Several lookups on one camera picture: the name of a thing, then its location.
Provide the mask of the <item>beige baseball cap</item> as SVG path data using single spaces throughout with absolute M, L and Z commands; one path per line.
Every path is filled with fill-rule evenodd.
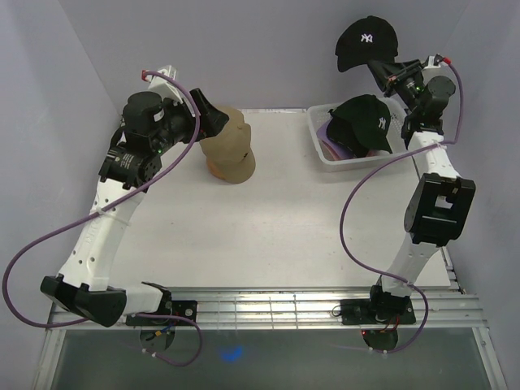
M 254 173 L 256 162 L 251 149 L 251 126 L 240 110 L 230 106 L 216 106 L 229 116 L 218 135 L 199 142 L 206 159 L 210 159 L 225 175 L 226 182 L 241 184 Z

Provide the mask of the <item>black NY baseball cap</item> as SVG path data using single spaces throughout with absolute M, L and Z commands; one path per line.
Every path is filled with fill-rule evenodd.
M 346 72 L 371 60 L 393 62 L 398 46 L 394 27 L 385 19 L 369 15 L 349 25 L 338 38 L 337 69 Z

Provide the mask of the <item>dark green NY cap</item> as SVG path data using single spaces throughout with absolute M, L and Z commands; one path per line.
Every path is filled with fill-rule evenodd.
M 369 150 L 384 150 L 392 154 L 387 139 L 390 111 L 375 95 L 353 97 L 329 113 L 331 120 L 341 119 L 350 123 L 357 139 Z

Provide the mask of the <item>black cap gold logo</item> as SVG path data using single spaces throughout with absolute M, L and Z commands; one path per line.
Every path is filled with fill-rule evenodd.
M 351 124 L 344 120 L 332 119 L 328 125 L 327 135 L 336 144 L 350 150 L 357 158 L 365 158 L 370 151 L 357 139 Z

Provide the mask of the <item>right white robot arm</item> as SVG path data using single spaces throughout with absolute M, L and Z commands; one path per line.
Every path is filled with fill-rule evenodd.
M 405 211 L 405 239 L 391 266 L 370 289 L 366 310 L 377 323 L 411 314 L 415 280 L 440 248 L 462 234 L 475 196 L 475 182 L 453 168 L 445 149 L 442 114 L 449 99 L 462 92 L 462 83 L 442 75 L 423 77 L 425 71 L 450 63 L 436 54 L 425 61 L 367 64 L 384 96 L 397 94 L 405 103 L 401 139 L 420 173 Z

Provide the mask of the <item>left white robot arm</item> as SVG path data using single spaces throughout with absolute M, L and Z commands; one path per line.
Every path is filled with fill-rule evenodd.
M 104 327 L 121 316 L 144 313 L 154 324 L 172 315 L 171 293 L 150 282 L 111 286 L 111 268 L 130 219 L 145 194 L 132 195 L 162 171 L 161 157 L 175 144 L 218 135 L 229 120 L 200 89 L 190 92 L 200 113 L 158 93 L 134 93 L 123 108 L 123 123 L 114 133 L 99 171 L 91 211 L 71 255 L 56 276 L 46 276 L 41 292 L 57 306 Z

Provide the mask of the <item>wooden hat stand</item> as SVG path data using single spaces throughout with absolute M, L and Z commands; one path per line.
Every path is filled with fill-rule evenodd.
M 220 169 L 212 162 L 210 159 L 206 160 L 206 166 L 208 168 L 209 173 L 219 180 L 226 181 L 225 175 L 220 171 Z

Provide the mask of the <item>white plastic basket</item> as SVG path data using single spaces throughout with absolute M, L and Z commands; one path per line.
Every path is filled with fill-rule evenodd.
M 382 97 L 391 115 L 391 122 L 388 129 L 387 139 L 391 146 L 392 154 L 379 151 L 370 154 L 365 158 L 340 159 L 340 155 L 330 146 L 322 141 L 325 130 L 332 118 L 329 111 L 337 108 L 339 103 L 328 103 L 323 105 L 311 106 L 306 110 L 306 122 L 310 133 L 314 149 L 318 155 L 318 160 L 325 172 L 349 171 L 377 167 L 386 161 L 403 154 L 406 151 L 404 141 L 401 139 L 401 126 L 405 118 L 405 110 L 398 101 Z

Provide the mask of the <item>purple cap in basket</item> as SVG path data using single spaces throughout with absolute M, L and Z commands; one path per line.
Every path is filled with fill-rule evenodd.
M 327 135 L 327 129 L 328 129 L 328 125 L 330 124 L 330 122 L 326 122 L 325 124 L 323 124 L 319 130 L 316 132 L 316 135 L 317 135 L 317 138 L 319 141 L 324 141 L 324 142 L 327 142 L 329 144 L 332 144 L 332 145 L 338 145 L 336 144 L 334 141 L 332 141 L 328 135 Z M 338 145 L 339 147 L 341 147 L 342 149 L 345 149 L 345 150 L 348 150 L 350 151 L 349 149 L 345 148 L 344 146 L 342 145 Z

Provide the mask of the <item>aluminium rail frame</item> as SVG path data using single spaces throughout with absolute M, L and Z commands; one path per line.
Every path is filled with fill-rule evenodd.
M 84 323 L 49 331 L 35 389 L 505 389 L 479 299 L 459 292 L 414 298 L 427 325 L 398 327 L 402 350 L 372 352 L 345 325 L 340 301 L 364 291 L 204 291 L 198 329 L 142 349 L 147 330 Z

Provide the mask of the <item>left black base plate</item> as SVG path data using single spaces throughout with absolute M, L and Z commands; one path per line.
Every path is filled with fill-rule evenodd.
M 171 304 L 163 311 L 158 311 L 154 315 L 174 315 L 189 319 L 193 322 L 197 321 L 197 301 L 194 300 L 182 300 L 172 301 Z M 174 326 L 188 326 L 184 321 L 172 320 L 167 318 L 143 318 L 134 316 L 128 316 L 125 319 L 127 326 L 134 327 L 166 327 L 167 325 L 173 324 Z

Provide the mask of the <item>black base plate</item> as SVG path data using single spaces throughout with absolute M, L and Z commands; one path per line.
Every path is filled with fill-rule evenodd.
M 373 309 L 369 308 L 368 298 L 344 299 L 340 301 L 340 316 L 343 325 L 387 325 L 394 324 L 396 316 L 390 318 L 388 315 L 379 316 Z M 412 325 L 417 322 L 414 308 L 409 302 L 405 311 L 398 315 L 399 324 Z
M 154 315 L 174 315 L 189 319 L 193 322 L 197 321 L 197 301 L 194 300 L 182 300 L 172 301 L 171 304 L 163 311 L 158 311 Z M 128 316 L 125 319 L 127 326 L 134 327 L 166 327 L 167 325 L 173 324 L 174 326 L 188 326 L 184 321 L 172 320 L 167 318 L 143 318 L 134 316 Z

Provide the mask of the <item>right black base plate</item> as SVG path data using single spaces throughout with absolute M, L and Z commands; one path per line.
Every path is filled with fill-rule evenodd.
M 368 298 L 344 299 L 340 301 L 340 316 L 343 325 L 387 325 L 394 324 L 396 316 L 390 318 L 388 315 L 379 316 L 373 309 L 369 308 Z M 414 308 L 409 302 L 405 311 L 398 315 L 399 324 L 412 325 L 417 322 Z

